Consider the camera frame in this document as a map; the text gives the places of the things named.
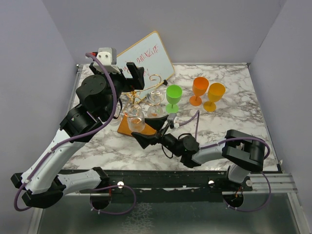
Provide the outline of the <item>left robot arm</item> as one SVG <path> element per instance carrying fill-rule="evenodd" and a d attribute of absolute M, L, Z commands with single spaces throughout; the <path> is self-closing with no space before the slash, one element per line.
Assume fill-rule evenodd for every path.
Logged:
<path fill-rule="evenodd" d="M 133 62 L 128 62 L 126 66 L 131 78 L 126 78 L 121 69 L 117 73 L 105 74 L 90 64 L 93 74 L 86 77 L 76 90 L 79 104 L 67 113 L 53 141 L 36 163 L 26 172 L 15 173 L 11 177 L 18 189 L 14 199 L 17 211 L 23 210 L 18 207 L 19 196 L 26 206 L 25 210 L 46 209 L 66 194 L 106 190 L 109 177 L 100 167 L 71 175 L 60 174 L 60 171 L 75 152 L 114 118 L 123 92 L 144 89 L 144 68 L 137 67 Z"/>

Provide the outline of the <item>clear ribbed goblet glass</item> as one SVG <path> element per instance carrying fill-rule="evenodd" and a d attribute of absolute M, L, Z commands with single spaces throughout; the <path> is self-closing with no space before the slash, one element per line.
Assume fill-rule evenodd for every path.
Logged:
<path fill-rule="evenodd" d="M 142 132 L 145 128 L 145 116 L 138 104 L 131 104 L 126 111 L 128 127 L 131 132 Z"/>

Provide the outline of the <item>clear smooth wine glass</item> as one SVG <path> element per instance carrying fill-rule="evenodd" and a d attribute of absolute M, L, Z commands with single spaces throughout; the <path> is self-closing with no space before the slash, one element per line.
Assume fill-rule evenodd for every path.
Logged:
<path fill-rule="evenodd" d="M 119 115 L 118 117 L 113 117 L 113 119 L 110 121 L 109 124 L 111 126 L 118 126 L 118 125 L 120 125 L 121 120 L 122 120 L 122 115 Z"/>

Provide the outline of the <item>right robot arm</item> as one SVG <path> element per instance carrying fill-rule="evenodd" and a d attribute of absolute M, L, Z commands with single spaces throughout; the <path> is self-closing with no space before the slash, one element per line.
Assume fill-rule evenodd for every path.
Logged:
<path fill-rule="evenodd" d="M 156 131 L 154 134 L 131 133 L 143 149 L 160 144 L 172 155 L 179 157 L 181 163 L 188 168 L 221 158 L 232 162 L 224 178 L 224 185 L 230 191 L 240 187 L 251 172 L 261 172 L 264 160 L 270 154 L 270 148 L 264 140 L 233 129 L 228 130 L 221 140 L 205 146 L 201 146 L 197 136 L 190 133 L 175 137 L 167 132 L 168 129 L 179 128 L 191 122 L 190 119 L 178 122 L 176 114 L 147 118 L 145 122 Z"/>

